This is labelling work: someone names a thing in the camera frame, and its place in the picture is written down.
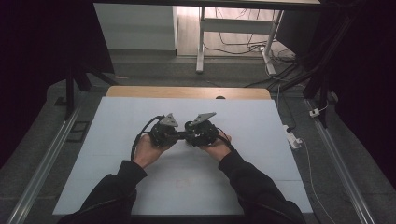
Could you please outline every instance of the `white wall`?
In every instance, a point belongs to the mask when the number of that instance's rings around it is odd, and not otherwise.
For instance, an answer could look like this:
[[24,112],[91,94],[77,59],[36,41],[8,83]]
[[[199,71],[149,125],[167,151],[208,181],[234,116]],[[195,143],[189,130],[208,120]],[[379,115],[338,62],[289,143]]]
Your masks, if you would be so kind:
[[94,5],[108,49],[177,48],[177,7]]

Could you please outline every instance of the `person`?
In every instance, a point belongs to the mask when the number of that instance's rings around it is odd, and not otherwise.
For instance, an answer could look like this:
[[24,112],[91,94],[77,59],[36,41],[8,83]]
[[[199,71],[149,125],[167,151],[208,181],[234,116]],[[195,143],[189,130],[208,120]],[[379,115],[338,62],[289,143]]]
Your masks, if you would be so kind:
[[[231,142],[231,136],[220,133]],[[105,176],[74,214],[63,217],[59,224],[131,223],[131,210],[136,199],[136,185],[147,176],[144,169],[154,163],[171,146],[156,147],[148,134],[137,145],[132,161],[122,161],[116,175]],[[230,179],[247,223],[302,224],[299,207],[286,201],[274,181],[236,150],[217,139],[200,147],[219,162],[219,169]]]

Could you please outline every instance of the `metal frame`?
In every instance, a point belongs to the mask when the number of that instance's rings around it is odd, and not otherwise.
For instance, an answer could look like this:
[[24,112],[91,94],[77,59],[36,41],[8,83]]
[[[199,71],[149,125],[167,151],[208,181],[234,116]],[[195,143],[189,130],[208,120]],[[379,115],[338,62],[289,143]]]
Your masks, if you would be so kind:
[[61,151],[62,146],[64,145],[64,141],[66,140],[67,135],[69,134],[73,124],[81,110],[81,106],[85,102],[87,98],[86,92],[82,92],[78,97],[78,105],[73,113],[70,115],[69,120],[64,121],[59,132],[56,134],[55,138],[52,140],[49,145],[49,149],[43,157],[43,160],[38,165],[35,170],[35,174],[24,190],[20,200],[17,205],[14,207],[14,210],[9,217],[7,224],[13,223],[23,223],[29,214],[30,209],[35,202],[35,198],[40,192],[44,182],[47,179],[48,174],[50,173],[50,169],[52,168],[53,163],[55,163],[56,158],[58,157],[59,152]]
[[199,22],[199,43],[197,52],[196,73],[204,72],[204,33],[205,32],[223,32],[237,34],[258,34],[269,35],[265,48],[260,48],[262,57],[265,61],[267,72],[270,76],[276,74],[272,64],[269,52],[274,41],[277,26],[283,11],[278,11],[274,21],[247,21],[247,20],[230,20],[230,19],[206,19],[205,7],[201,7],[201,17]]
[[[312,103],[309,100],[305,100],[306,107],[309,110],[314,109]],[[327,151],[332,159],[332,163],[337,171],[341,182],[346,189],[346,193],[349,195],[350,200],[355,207],[356,213],[361,220],[361,223],[364,224],[374,224],[375,220],[369,207],[367,206],[366,201],[361,195],[361,191],[359,190],[358,186],[356,185],[355,181],[352,178],[351,173],[349,172],[347,165],[344,162],[344,159],[339,152],[336,144],[332,140],[332,135],[330,134],[327,128],[324,128],[323,124],[320,122],[319,119],[314,118],[315,125],[318,129],[318,133],[327,148]]]

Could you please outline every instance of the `metal rail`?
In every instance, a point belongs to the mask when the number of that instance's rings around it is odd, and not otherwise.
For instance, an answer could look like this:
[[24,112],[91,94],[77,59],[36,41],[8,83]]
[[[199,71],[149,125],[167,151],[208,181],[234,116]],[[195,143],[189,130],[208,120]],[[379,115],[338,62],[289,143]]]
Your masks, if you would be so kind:
[[[305,100],[306,106],[308,109],[314,109],[308,100]],[[339,152],[337,146],[332,140],[332,135],[330,134],[328,129],[325,129],[321,122],[315,118],[315,125],[317,126],[320,137],[327,148],[327,151],[332,158],[332,163],[334,164],[335,170],[340,176],[341,182],[346,189],[347,194],[350,197],[350,200],[355,207],[356,213],[363,224],[374,224],[375,220],[373,215],[370,212],[369,207],[367,206],[366,201],[361,195],[361,191],[356,185],[355,181],[352,178],[349,170],[347,169],[347,165],[344,162],[344,159]]]
[[62,146],[64,145],[64,141],[66,140],[69,131],[73,127],[78,113],[81,110],[81,106],[87,98],[87,94],[88,93],[86,92],[82,92],[78,97],[78,105],[76,109],[71,114],[70,118],[64,121],[61,129],[52,140],[51,144],[49,145],[49,149],[43,157],[43,160],[38,165],[38,168],[35,170],[35,174],[33,175],[20,200],[12,211],[7,224],[23,223],[26,219],[30,209],[33,206],[33,203],[35,202],[35,198],[43,187],[44,182],[50,173],[50,169],[52,168],[53,163],[55,163],[55,160],[58,157]]

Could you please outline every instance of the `black sleeve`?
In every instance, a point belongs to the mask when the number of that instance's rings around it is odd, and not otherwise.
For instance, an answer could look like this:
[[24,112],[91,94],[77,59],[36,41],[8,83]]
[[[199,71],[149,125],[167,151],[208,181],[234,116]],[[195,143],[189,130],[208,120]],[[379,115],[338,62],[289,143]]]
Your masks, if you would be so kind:
[[230,179],[250,223],[305,223],[298,206],[286,201],[274,181],[244,161],[236,150],[221,160],[219,169]]
[[132,161],[123,161],[116,175],[105,176],[72,215],[58,223],[129,223],[136,185],[146,172]]

